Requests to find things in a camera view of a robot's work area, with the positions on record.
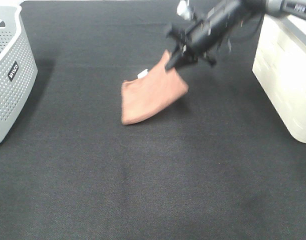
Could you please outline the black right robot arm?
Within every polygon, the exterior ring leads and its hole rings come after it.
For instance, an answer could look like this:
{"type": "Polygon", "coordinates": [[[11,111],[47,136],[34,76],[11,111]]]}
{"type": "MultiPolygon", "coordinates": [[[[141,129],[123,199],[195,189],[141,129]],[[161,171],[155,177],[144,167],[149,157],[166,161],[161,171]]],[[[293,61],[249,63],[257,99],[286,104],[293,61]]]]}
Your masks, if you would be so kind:
{"type": "Polygon", "coordinates": [[[189,1],[182,0],[176,13],[192,23],[187,28],[173,24],[167,28],[166,36],[175,40],[175,48],[165,64],[166,71],[195,64],[199,59],[215,65],[217,61],[210,56],[210,50],[220,48],[237,25],[256,15],[293,15],[306,21],[306,0],[221,0],[207,13],[197,12],[189,1]]]}

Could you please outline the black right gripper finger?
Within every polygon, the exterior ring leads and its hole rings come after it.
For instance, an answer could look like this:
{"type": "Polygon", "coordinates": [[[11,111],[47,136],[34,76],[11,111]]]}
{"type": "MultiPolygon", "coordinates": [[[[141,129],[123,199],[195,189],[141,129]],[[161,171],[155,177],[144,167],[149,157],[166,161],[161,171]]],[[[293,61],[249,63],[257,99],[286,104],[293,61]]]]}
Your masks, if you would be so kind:
{"type": "Polygon", "coordinates": [[[177,70],[185,66],[188,66],[189,64],[190,64],[190,61],[187,58],[187,56],[181,50],[177,50],[172,53],[170,59],[165,64],[164,69],[166,71],[169,71],[173,68],[177,70]]]}

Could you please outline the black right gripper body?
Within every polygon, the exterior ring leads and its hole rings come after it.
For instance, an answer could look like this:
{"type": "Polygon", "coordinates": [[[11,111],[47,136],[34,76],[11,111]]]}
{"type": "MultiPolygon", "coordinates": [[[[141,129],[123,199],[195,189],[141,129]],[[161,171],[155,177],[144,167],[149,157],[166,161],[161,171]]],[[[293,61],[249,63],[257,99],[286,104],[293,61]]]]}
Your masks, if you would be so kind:
{"type": "Polygon", "coordinates": [[[201,58],[214,66],[217,61],[209,55],[209,50],[214,45],[220,44],[224,36],[238,24],[240,6],[219,4],[209,13],[201,15],[194,12],[188,4],[179,4],[176,13],[184,20],[193,21],[193,23],[184,29],[173,24],[167,28],[166,36],[176,42],[173,52],[181,50],[190,61],[189,65],[195,64],[201,58]]]}

